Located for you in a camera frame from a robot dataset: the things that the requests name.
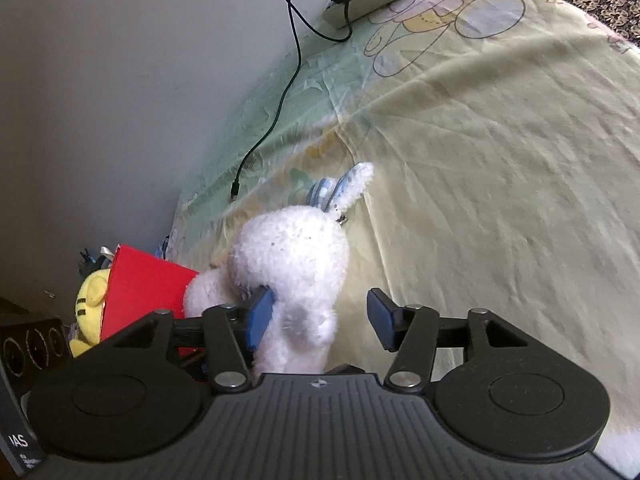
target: silver screw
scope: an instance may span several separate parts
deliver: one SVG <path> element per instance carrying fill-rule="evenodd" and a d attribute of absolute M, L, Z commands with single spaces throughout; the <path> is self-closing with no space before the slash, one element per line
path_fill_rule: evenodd
<path fill-rule="evenodd" d="M 389 377 L 389 382 L 401 388 L 412 388 L 420 384 L 420 375 L 413 372 L 395 372 Z"/>
<path fill-rule="evenodd" d="M 240 372 L 221 372 L 213 380 L 225 388 L 239 388 L 246 382 L 246 377 Z"/>

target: yellow plush toy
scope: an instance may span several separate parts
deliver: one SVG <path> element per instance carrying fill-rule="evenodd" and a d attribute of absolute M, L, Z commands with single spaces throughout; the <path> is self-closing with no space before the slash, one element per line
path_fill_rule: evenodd
<path fill-rule="evenodd" d="M 76 300 L 76 320 L 78 320 L 78 328 L 84 340 L 74 338 L 69 341 L 69 349 L 73 357 L 78 357 L 100 342 L 102 311 L 107 295 L 110 270 L 96 270 L 82 282 Z"/>

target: white fur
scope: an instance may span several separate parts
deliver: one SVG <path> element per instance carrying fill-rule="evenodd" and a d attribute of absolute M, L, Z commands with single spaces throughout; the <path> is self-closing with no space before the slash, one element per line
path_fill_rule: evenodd
<path fill-rule="evenodd" d="M 235 303 L 261 285 L 274 292 L 271 322 L 255 353 L 256 376 L 324 371 L 337 330 L 334 303 L 349 262 L 349 244 L 335 219 L 364 192 L 372 165 L 362 169 L 327 213 L 300 205 L 249 220 L 226 267 L 203 272 L 187 287 L 187 317 Z"/>

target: black cable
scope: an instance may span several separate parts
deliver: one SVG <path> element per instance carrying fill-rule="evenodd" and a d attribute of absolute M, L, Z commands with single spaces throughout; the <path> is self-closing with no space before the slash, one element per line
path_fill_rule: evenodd
<path fill-rule="evenodd" d="M 269 126 L 269 129 L 266 131 L 266 133 L 258 140 L 258 142 L 256 142 L 252 146 L 252 148 L 242 158 L 242 161 L 238 166 L 238 171 L 236 172 L 236 178 L 231 184 L 231 200 L 232 201 L 236 199 L 236 197 L 238 196 L 238 193 L 240 192 L 240 173 L 242 172 L 242 167 L 246 164 L 247 160 L 253 154 L 253 152 L 264 142 L 264 139 L 266 139 L 270 135 L 270 133 L 275 129 L 276 124 L 278 123 L 278 119 L 280 118 L 280 112 L 282 111 L 282 104 L 284 102 L 284 98 L 286 97 L 287 92 L 293 85 L 293 82 L 295 81 L 296 77 L 300 73 L 300 69 L 302 68 L 302 51 L 300 50 L 300 40 L 298 39 L 298 32 L 296 31 L 296 23 L 293 20 L 293 11 L 296 12 L 296 14 L 300 17 L 300 19 L 302 19 L 305 25 L 309 27 L 309 29 L 311 29 L 318 36 L 325 38 L 326 40 L 333 41 L 335 43 L 343 43 L 347 41 L 353 34 L 353 27 L 351 25 L 351 20 L 349 19 L 349 0 L 346 0 L 344 3 L 344 20 L 349 27 L 349 32 L 347 33 L 346 37 L 340 38 L 340 39 L 325 36 L 324 34 L 321 34 L 317 30 L 315 30 L 311 25 L 309 25 L 308 21 L 305 20 L 304 17 L 300 14 L 300 12 L 296 9 L 296 7 L 293 5 L 291 0 L 286 0 L 286 2 L 287 2 L 287 10 L 289 11 L 289 22 L 291 24 L 291 31 L 293 32 L 293 38 L 296 41 L 296 51 L 298 53 L 298 65 L 296 66 L 296 71 L 293 73 L 293 76 L 289 80 L 289 83 L 287 83 L 287 86 L 285 87 L 284 92 L 282 92 L 280 101 L 278 102 L 276 115 L 273 118 L 273 122 L 271 123 L 271 126 Z"/>

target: plush toy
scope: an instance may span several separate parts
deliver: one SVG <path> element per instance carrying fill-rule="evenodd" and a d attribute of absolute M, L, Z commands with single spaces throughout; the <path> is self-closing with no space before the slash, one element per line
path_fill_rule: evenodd
<path fill-rule="evenodd" d="M 76 321 L 82 338 L 69 341 L 73 357 L 78 357 L 100 342 L 102 311 L 110 271 L 111 269 L 96 270 L 82 282 L 76 299 Z"/>
<path fill-rule="evenodd" d="M 323 179 L 316 184 L 308 205 L 249 220 L 231 245 L 226 264 L 189 284 L 185 316 L 237 303 L 258 286 L 268 286 L 275 301 L 255 353 L 254 375 L 322 373 L 337 329 L 334 303 L 349 261 L 349 244 L 338 220 L 372 176 L 372 164 L 357 164 L 338 182 Z"/>

